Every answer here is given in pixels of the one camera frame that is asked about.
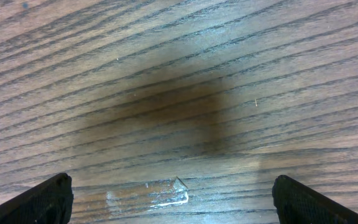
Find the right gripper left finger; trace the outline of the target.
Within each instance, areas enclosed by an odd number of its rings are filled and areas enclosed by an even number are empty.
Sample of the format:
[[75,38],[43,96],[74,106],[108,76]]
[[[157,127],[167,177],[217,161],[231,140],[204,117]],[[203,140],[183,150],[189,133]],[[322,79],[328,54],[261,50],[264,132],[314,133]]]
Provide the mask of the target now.
[[72,178],[59,173],[0,205],[0,224],[70,222],[73,191]]

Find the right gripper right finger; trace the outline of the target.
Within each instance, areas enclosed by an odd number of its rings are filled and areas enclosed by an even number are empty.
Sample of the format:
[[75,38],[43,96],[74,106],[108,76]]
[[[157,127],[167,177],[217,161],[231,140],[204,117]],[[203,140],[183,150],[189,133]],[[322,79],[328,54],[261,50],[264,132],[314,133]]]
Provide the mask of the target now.
[[280,224],[358,224],[358,213],[287,175],[275,179],[272,197]]

